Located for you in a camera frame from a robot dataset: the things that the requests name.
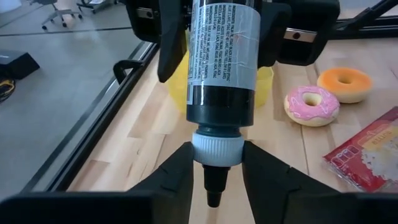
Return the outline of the grey office chair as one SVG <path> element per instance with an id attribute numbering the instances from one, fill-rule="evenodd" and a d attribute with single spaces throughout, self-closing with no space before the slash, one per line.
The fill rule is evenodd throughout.
<path id="1" fill-rule="evenodd" d="M 41 28 L 44 31 L 47 31 L 46 24 L 48 22 L 54 23 L 54 19 L 56 17 L 59 17 L 61 19 L 63 27 L 67 27 L 67 23 L 65 22 L 65 20 L 63 18 L 64 15 L 70 15 L 70 16 L 72 16 L 72 18 L 75 18 L 77 16 L 79 19 L 83 19 L 83 16 L 79 12 L 73 11 L 71 9 L 58 9 L 56 7 L 56 5 L 55 5 L 58 2 L 58 0 L 27 0 L 27 1 L 29 2 L 30 5 L 37 3 L 37 4 L 40 4 L 42 6 L 52 6 L 53 13 L 51 13 L 46 18 L 46 20 L 44 20 L 41 23 Z"/>

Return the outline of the yellow translucent plastic bin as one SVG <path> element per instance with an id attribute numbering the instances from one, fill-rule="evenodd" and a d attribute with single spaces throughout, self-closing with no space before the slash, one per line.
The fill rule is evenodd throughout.
<path id="1" fill-rule="evenodd" d="M 178 110 L 186 113 L 186 95 L 187 95 L 187 78 L 188 78 L 188 59 L 189 51 L 185 53 L 182 61 L 176 68 L 174 74 L 166 81 L 169 94 L 173 98 Z M 254 100 L 254 108 L 258 109 L 263 106 L 268 94 L 272 89 L 274 72 L 270 67 L 261 67 L 257 71 L 256 93 Z"/>

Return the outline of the black frame clip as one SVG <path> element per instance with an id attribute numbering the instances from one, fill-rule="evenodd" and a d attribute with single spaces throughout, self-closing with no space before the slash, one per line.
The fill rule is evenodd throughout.
<path id="1" fill-rule="evenodd" d="M 127 77 L 127 69 L 137 69 L 143 65 L 143 60 L 120 60 L 113 66 L 113 73 L 119 84 Z"/>

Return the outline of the pink frosted donut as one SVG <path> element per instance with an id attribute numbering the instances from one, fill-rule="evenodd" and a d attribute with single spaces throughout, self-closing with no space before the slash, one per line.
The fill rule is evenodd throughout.
<path id="1" fill-rule="evenodd" d="M 285 96 L 284 109 L 294 122 L 309 127 L 320 127 L 336 119 L 340 102 L 324 88 L 298 86 Z"/>

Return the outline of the orange frosted donut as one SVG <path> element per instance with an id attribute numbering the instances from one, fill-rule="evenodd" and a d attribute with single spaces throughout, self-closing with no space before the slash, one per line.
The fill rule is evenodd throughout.
<path id="1" fill-rule="evenodd" d="M 340 103 L 358 103 L 367 98 L 373 81 L 360 70 L 335 67 L 322 72 L 317 85 L 334 94 Z"/>

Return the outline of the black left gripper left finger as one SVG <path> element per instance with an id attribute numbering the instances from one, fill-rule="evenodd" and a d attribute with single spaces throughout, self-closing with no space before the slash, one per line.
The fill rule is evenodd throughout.
<path id="1" fill-rule="evenodd" d="M 193 146 L 183 143 L 168 159 L 129 190 L 134 224 L 188 224 L 193 193 Z"/>

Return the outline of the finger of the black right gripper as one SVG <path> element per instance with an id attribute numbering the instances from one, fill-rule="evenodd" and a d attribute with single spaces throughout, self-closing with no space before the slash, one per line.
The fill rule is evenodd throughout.
<path id="1" fill-rule="evenodd" d="M 288 4 L 263 2 L 257 67 L 270 67 L 277 60 L 292 10 Z"/>
<path id="2" fill-rule="evenodd" d="M 161 40 L 158 78 L 165 83 L 187 51 L 185 13 L 182 0 L 159 0 Z"/>

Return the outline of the black aluminium rig frame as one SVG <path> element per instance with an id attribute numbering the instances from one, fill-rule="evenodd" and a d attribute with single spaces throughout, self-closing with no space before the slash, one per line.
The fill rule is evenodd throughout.
<path id="1" fill-rule="evenodd" d="M 127 21 L 129 36 L 138 38 L 128 13 Z M 148 45 L 137 59 L 143 65 L 126 70 L 127 77 L 73 149 L 66 150 L 71 137 L 65 137 L 23 192 L 125 191 L 191 140 L 197 124 L 187 121 L 166 83 L 158 79 L 160 44 L 139 42 Z M 316 85 L 322 72 L 335 67 L 369 75 L 373 88 L 367 98 L 343 103 L 336 119 L 319 128 L 291 120 L 284 109 L 285 96 L 298 86 Z M 313 63 L 275 62 L 271 69 L 271 92 L 266 103 L 254 109 L 254 124 L 241 128 L 243 138 L 336 190 L 350 191 L 323 156 L 398 106 L 398 0 L 377 0 L 346 19 L 339 14 Z"/>

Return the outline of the black food colouring bottle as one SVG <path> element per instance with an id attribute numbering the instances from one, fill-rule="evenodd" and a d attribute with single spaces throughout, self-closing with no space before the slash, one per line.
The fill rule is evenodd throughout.
<path id="1" fill-rule="evenodd" d="M 241 163 L 242 127 L 253 124 L 262 0 L 193 0 L 187 120 L 204 169 L 209 207 L 219 207 L 230 168 Z"/>

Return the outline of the red popcorn packet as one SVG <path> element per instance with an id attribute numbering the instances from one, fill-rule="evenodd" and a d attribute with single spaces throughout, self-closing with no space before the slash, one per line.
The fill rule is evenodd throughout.
<path id="1" fill-rule="evenodd" d="M 323 158 L 360 191 L 398 193 L 398 106 Z"/>

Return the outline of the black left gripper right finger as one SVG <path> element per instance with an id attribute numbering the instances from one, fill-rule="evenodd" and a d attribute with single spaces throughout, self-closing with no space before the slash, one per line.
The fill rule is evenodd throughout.
<path id="1" fill-rule="evenodd" d="M 291 195 L 337 192 L 251 141 L 244 142 L 242 171 L 255 224 L 283 224 Z"/>

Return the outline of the black box on floor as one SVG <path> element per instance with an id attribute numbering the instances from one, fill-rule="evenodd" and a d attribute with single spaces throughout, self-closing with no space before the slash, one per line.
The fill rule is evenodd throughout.
<path id="1" fill-rule="evenodd" d="M 39 68 L 28 52 L 0 49 L 0 76 L 21 80 Z"/>

